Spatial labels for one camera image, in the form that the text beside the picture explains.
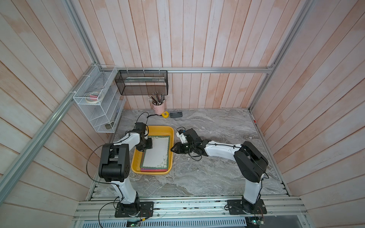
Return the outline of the red bordered stationery paper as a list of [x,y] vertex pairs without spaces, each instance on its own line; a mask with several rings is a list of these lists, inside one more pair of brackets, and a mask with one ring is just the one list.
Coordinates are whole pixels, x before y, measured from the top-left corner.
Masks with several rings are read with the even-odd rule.
[[144,172],[144,173],[164,173],[164,172],[167,172],[168,169],[146,169],[146,168],[141,168],[140,171]]

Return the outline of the green bordered stationery paper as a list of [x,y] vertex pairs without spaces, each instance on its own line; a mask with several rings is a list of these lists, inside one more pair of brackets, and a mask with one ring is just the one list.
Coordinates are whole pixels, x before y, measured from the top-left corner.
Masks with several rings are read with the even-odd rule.
[[152,136],[153,147],[143,153],[140,168],[168,169],[170,136]]

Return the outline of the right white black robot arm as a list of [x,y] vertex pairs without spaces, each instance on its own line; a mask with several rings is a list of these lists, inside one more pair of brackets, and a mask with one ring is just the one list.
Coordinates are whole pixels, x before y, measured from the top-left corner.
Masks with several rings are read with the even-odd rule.
[[235,161],[245,178],[243,201],[250,206],[260,199],[262,180],[268,178],[269,165],[266,157],[249,141],[242,144],[227,144],[201,139],[194,129],[179,130],[180,141],[171,151],[175,154],[188,154],[191,158],[220,157]]

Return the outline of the yellow plastic storage tray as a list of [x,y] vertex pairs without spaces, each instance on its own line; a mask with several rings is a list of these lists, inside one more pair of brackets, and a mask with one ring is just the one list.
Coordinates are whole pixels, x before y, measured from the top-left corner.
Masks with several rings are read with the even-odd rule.
[[174,129],[170,126],[149,126],[148,137],[152,148],[145,152],[135,150],[131,169],[136,174],[166,175],[173,165]]

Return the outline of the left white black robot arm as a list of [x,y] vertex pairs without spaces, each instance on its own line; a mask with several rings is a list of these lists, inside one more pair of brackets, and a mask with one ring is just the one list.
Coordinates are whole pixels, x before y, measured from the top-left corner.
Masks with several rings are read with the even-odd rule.
[[116,205],[116,217],[141,216],[139,195],[132,187],[128,178],[130,165],[130,151],[135,147],[143,152],[153,147],[152,138],[147,137],[148,126],[145,123],[135,123],[134,129],[113,143],[106,143],[101,147],[101,157],[98,167],[98,176],[103,181],[93,179],[88,172],[88,177],[96,183],[110,184],[116,191],[119,202]]

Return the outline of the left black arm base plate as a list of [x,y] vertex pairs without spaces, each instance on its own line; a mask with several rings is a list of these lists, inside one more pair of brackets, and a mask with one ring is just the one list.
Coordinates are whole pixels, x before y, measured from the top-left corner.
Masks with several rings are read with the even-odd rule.
[[154,213],[154,202],[136,202],[132,204],[118,203],[115,212],[116,218],[149,218]]

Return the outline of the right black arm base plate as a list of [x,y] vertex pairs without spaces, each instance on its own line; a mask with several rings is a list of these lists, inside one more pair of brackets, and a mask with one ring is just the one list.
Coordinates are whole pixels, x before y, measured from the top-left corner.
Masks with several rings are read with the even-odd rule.
[[225,206],[230,215],[264,215],[267,214],[267,209],[262,199],[259,199],[255,204],[251,204],[245,199],[231,199],[227,200]]

